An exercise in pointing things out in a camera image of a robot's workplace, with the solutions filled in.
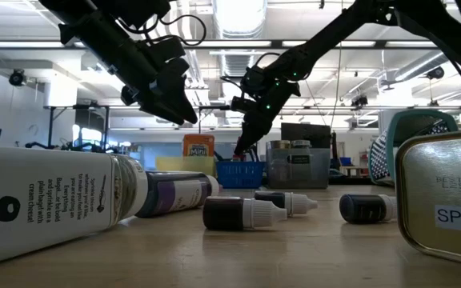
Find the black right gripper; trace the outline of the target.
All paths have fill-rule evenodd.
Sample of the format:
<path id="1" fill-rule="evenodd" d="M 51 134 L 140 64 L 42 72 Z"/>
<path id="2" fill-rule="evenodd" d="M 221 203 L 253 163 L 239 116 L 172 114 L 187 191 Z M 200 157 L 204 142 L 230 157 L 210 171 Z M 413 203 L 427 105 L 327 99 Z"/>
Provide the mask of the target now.
<path id="1" fill-rule="evenodd" d="M 243 154 L 270 132 L 275 117 L 292 95 L 301 95 L 297 82 L 274 80 L 266 88 L 255 107 L 245 113 L 242 134 L 237 141 L 235 154 Z"/>

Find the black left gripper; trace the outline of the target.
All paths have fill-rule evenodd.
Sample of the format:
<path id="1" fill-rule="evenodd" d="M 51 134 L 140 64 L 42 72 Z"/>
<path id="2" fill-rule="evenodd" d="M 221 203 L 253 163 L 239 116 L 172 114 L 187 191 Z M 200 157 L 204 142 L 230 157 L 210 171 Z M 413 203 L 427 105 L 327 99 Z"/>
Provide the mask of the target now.
<path id="1" fill-rule="evenodd" d="M 143 59 L 123 63 L 120 78 L 125 86 L 121 99 L 127 106 L 141 102 L 142 112 L 169 122 L 182 125 L 185 120 L 195 124 L 198 117 L 184 90 L 188 68 L 183 58 L 174 58 L 158 70 Z"/>

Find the orange Mini-Wheats cereal box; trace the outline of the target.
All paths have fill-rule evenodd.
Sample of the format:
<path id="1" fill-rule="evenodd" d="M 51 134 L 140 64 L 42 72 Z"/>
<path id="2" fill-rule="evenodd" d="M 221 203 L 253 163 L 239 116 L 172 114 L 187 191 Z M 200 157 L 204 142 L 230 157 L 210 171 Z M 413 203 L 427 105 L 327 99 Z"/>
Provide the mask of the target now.
<path id="1" fill-rule="evenodd" d="M 213 157 L 214 135 L 185 134 L 182 140 L 182 155 L 184 157 Z"/>

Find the green-label oregano jar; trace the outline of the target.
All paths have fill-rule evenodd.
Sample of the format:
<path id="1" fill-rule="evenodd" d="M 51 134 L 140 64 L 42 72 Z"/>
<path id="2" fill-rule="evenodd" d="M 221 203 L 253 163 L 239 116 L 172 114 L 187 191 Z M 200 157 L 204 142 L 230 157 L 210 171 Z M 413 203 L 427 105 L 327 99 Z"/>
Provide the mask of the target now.
<path id="1" fill-rule="evenodd" d="M 311 161 L 311 142 L 309 140 L 294 140 L 291 142 L 291 164 L 309 164 Z"/>

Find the blue plastic bin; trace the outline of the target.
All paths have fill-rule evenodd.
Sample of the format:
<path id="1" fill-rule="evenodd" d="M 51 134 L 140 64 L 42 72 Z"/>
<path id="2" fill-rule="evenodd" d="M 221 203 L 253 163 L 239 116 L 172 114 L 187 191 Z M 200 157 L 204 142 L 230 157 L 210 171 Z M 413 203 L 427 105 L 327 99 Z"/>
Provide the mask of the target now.
<path id="1" fill-rule="evenodd" d="M 217 179 L 225 189 L 259 188 L 264 167 L 265 162 L 217 162 Z"/>

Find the black background monitor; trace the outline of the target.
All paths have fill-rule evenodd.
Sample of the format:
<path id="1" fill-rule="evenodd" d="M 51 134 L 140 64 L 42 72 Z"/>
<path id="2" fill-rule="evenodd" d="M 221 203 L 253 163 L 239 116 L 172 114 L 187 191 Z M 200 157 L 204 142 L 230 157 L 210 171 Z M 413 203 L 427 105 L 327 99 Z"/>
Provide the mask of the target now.
<path id="1" fill-rule="evenodd" d="M 331 145 L 331 128 L 323 125 L 302 123 L 282 123 L 281 139 L 290 142 L 307 140 L 313 148 L 329 148 Z"/>

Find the grey translucent plastic bin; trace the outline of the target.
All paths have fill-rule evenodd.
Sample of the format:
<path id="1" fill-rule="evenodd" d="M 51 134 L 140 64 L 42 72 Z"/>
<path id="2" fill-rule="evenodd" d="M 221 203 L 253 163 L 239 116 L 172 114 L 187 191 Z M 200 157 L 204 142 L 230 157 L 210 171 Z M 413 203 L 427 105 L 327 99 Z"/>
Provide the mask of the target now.
<path id="1" fill-rule="evenodd" d="M 274 189 L 326 189 L 330 174 L 329 149 L 269 149 L 267 181 Z"/>

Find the small white-capped dropper bottle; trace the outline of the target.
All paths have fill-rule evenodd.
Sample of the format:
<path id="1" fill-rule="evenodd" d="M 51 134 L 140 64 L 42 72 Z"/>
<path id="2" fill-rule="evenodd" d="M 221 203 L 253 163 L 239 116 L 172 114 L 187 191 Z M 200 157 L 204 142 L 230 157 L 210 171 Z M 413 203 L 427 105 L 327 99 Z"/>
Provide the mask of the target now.
<path id="1" fill-rule="evenodd" d="M 317 209 L 319 204 L 316 200 L 308 198 L 305 194 L 292 192 L 269 192 L 256 190 L 254 199 L 272 202 L 279 208 L 287 210 L 287 216 L 295 214 L 307 214 L 310 210 Z"/>
<path id="2" fill-rule="evenodd" d="M 389 222 L 398 217 L 396 197 L 385 194 L 344 194 L 339 212 L 351 224 Z"/>
<path id="3" fill-rule="evenodd" d="M 208 197 L 202 208 L 208 230 L 254 230 L 287 220 L 287 210 L 253 198 Z"/>

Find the overhead beam with light strips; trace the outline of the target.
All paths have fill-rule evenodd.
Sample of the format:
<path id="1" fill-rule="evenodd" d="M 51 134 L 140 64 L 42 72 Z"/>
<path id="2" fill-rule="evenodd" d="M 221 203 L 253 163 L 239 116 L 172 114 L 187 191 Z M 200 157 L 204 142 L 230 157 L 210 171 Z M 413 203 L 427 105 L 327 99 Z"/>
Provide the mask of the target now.
<path id="1" fill-rule="evenodd" d="M 193 46 L 189 41 L 186 46 L 190 50 L 282 50 L 301 45 L 301 40 L 206 40 L 202 44 Z M 85 49 L 82 42 L 63 45 L 60 41 L 0 41 L 0 50 L 57 50 L 57 49 Z M 410 40 L 345 40 L 336 46 L 336 49 L 347 50 L 436 50 L 437 46 L 430 41 L 417 39 Z"/>

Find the purple-label dark extract bottle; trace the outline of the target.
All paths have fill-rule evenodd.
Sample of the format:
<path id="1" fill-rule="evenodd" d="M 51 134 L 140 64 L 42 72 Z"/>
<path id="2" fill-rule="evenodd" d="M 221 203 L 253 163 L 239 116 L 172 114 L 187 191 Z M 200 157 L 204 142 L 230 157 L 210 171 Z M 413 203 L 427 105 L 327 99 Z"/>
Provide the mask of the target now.
<path id="1" fill-rule="evenodd" d="M 152 218 L 202 206 L 218 196 L 220 185 L 211 175 L 192 171 L 147 171 L 148 191 L 138 218 Z"/>

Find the teal-framed metal box grater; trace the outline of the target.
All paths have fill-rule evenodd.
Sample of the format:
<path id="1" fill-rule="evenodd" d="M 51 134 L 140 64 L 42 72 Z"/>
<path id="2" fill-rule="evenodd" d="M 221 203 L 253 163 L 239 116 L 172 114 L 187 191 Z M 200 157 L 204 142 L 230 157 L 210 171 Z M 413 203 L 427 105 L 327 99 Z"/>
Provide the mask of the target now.
<path id="1" fill-rule="evenodd" d="M 398 148 L 413 137 L 442 134 L 458 130 L 455 119 L 438 110 L 392 110 L 388 123 L 372 142 L 368 169 L 376 185 L 393 186 L 395 155 Z"/>

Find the white-label bagel seasoning jar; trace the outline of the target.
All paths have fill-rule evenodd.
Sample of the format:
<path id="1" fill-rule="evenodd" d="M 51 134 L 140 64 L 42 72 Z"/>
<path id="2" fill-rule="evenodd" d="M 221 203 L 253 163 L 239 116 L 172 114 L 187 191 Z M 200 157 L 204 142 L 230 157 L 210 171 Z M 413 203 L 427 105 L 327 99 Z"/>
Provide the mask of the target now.
<path id="1" fill-rule="evenodd" d="M 146 196 L 126 155 L 0 146 L 0 261 L 108 229 Z"/>

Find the gold spice tin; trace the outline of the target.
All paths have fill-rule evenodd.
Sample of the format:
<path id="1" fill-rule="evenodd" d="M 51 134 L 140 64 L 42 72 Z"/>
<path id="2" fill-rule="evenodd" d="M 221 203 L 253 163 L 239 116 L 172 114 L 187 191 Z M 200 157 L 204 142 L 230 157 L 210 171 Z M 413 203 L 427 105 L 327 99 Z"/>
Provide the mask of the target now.
<path id="1" fill-rule="evenodd" d="M 395 156 L 395 193 L 407 243 L 461 262 L 461 131 L 404 142 Z"/>

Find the black background workstation frame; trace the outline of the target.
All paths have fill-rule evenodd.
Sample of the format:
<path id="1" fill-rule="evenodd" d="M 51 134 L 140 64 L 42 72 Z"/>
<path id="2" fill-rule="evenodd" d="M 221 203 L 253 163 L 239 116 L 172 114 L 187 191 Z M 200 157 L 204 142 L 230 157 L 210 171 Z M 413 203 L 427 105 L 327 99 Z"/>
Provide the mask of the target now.
<path id="1" fill-rule="evenodd" d="M 55 110 L 105 110 L 107 114 L 110 114 L 112 110 L 123 110 L 123 111 L 132 111 L 140 110 L 140 106 L 108 106 L 108 105 L 96 105 L 96 104 L 86 104 L 86 105 L 73 105 L 73 106 L 44 106 L 45 110 L 50 110 L 51 116 L 50 120 L 53 121 L 57 116 L 60 115 L 60 112 L 57 114 L 54 113 Z M 293 115 L 316 115 L 320 118 L 326 117 L 328 115 L 338 115 L 338 114 L 353 114 L 353 113 L 362 113 L 365 110 L 369 110 L 370 106 L 284 106 L 279 111 L 279 116 L 286 116 L 288 112 L 291 111 Z M 234 111 L 242 114 L 241 110 L 236 110 L 231 105 L 212 105 L 212 106 L 194 106 L 195 113 L 198 115 L 198 120 L 202 119 L 202 114 L 215 113 L 216 111 Z"/>

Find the silver ceiling air duct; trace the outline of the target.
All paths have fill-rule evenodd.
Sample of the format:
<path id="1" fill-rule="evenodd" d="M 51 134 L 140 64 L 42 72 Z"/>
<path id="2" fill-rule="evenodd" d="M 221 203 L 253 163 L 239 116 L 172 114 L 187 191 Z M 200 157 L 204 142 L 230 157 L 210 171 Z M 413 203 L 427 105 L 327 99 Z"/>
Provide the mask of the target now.
<path id="1" fill-rule="evenodd" d="M 218 39 L 256 40 L 263 36 L 267 15 L 267 0 L 211 0 L 214 31 Z M 234 96 L 240 96 L 237 87 L 246 68 L 253 66 L 258 50 L 214 50 L 218 58 L 220 74 L 231 80 L 222 83 L 219 100 L 229 104 Z"/>

